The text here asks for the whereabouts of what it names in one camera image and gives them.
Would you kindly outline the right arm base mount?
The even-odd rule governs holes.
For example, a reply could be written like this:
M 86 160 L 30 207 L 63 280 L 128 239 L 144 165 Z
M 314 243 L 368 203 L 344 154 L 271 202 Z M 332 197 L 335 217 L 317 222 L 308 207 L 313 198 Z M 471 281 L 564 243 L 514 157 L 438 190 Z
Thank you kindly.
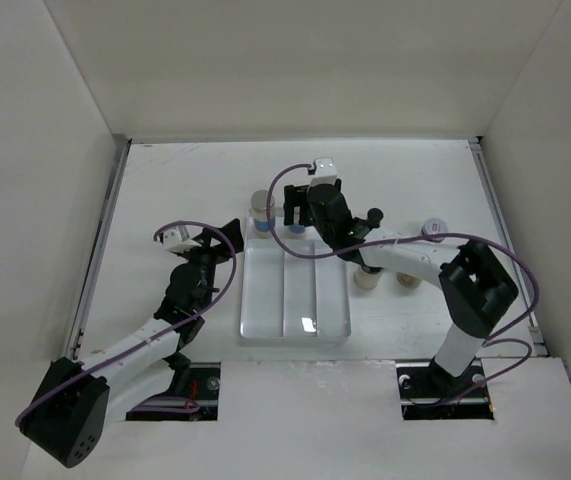
M 452 384 L 439 385 L 427 364 L 396 369 L 401 414 L 406 421 L 493 420 L 488 390 L 480 383 L 484 370 L 472 364 Z

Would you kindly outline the black-lid white spice jar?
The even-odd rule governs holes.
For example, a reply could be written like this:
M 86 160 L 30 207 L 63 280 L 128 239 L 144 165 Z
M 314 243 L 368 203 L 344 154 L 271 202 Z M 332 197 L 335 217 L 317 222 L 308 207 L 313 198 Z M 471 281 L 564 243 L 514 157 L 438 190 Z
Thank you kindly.
M 359 267 L 354 272 L 354 282 L 363 290 L 373 290 L 377 287 L 381 276 L 381 269 L 366 269 L 364 267 Z

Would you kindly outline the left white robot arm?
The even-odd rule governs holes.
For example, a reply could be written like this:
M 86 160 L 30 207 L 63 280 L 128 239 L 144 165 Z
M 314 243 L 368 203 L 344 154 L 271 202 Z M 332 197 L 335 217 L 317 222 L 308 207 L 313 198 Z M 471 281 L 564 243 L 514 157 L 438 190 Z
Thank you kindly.
M 154 412 L 149 400 L 160 393 L 175 399 L 189 387 L 182 349 L 204 326 L 204 315 L 230 288 L 214 284 L 216 268 L 238 266 L 244 249 L 241 222 L 221 227 L 179 220 L 159 228 L 156 242 L 179 258 L 158 309 L 136 331 L 84 359 L 51 362 L 34 398 L 15 425 L 20 433 L 66 468 L 83 462 L 104 427 L 132 411 Z

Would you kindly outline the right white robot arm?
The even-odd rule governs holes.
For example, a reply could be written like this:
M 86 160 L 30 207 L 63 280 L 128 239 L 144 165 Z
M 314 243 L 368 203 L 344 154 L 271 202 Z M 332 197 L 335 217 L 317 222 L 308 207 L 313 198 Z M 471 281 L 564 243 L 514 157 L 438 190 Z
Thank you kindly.
M 410 237 L 383 228 L 382 220 L 378 208 L 354 216 L 338 182 L 284 189 L 285 225 L 314 228 L 333 255 L 366 275 L 390 271 L 440 289 L 452 325 L 430 361 L 428 380 L 436 393 L 452 395 L 518 288 L 484 239 L 449 232 Z

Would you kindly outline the silver-lid blue-label shaker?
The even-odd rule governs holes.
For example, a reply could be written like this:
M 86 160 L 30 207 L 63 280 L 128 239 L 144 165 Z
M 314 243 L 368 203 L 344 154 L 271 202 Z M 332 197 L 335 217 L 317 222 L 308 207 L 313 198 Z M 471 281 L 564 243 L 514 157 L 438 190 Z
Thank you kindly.
M 290 235 L 302 236 L 306 233 L 306 227 L 300 224 L 292 224 L 287 227 Z
M 259 238 L 270 238 L 275 227 L 275 200 L 267 190 L 255 191 L 250 199 L 253 228 Z

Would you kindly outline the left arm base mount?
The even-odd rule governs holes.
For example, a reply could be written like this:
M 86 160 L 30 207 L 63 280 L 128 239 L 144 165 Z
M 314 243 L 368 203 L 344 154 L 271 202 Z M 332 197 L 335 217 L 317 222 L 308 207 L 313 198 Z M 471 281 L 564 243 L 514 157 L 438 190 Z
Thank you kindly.
M 126 414 L 127 421 L 216 421 L 221 389 L 220 362 L 192 362 L 182 353 L 168 357 L 173 371 L 168 388 Z

